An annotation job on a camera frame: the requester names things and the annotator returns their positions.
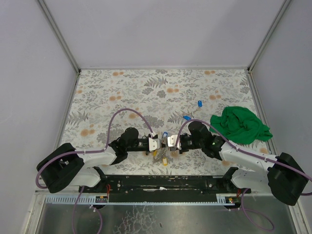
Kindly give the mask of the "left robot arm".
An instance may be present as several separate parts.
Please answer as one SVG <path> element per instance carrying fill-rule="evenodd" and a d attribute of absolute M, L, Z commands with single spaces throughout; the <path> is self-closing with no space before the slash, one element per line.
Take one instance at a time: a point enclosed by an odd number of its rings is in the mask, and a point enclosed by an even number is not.
<path fill-rule="evenodd" d="M 101 181 L 100 165 L 115 165 L 123 162 L 129 152 L 152 151 L 150 133 L 138 137 L 136 128 L 127 128 L 118 139 L 104 150 L 77 150 L 71 143 L 64 143 L 37 165 L 36 185 L 58 193 L 68 186 L 94 187 Z"/>

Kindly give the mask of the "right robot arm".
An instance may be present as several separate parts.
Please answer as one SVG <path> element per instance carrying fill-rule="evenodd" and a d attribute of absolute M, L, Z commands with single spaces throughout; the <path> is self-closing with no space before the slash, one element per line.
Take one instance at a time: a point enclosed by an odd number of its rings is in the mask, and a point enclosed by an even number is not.
<path fill-rule="evenodd" d="M 280 155 L 261 154 L 242 147 L 224 137 L 218 130 L 210 132 L 212 126 L 199 119 L 183 123 L 189 134 L 178 132 L 174 146 L 179 151 L 201 149 L 202 152 L 218 160 L 231 161 L 248 169 L 246 174 L 235 171 L 231 182 L 238 188 L 269 191 L 286 205 L 293 206 L 301 196 L 306 185 L 311 181 L 295 159 L 287 153 Z"/>

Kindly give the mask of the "numbered keyring organizer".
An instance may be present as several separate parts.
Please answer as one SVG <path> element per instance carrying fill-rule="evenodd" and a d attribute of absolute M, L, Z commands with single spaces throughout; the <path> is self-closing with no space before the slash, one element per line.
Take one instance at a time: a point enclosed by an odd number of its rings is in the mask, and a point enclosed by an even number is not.
<path fill-rule="evenodd" d="M 158 163 L 164 159 L 166 156 L 166 152 L 169 150 L 169 147 L 164 147 L 157 152 L 155 156 L 153 156 L 153 163 Z"/>

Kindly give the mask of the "yellow tag key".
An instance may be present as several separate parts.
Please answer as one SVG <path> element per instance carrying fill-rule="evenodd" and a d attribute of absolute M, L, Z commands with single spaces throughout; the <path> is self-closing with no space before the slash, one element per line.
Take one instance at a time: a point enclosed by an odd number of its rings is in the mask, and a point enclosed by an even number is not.
<path fill-rule="evenodd" d="M 167 158 L 167 157 L 164 157 L 164 158 L 162 159 L 162 164 L 163 164 L 163 166 L 167 166 L 167 165 L 169 164 L 169 161 L 168 161 L 168 158 Z"/>

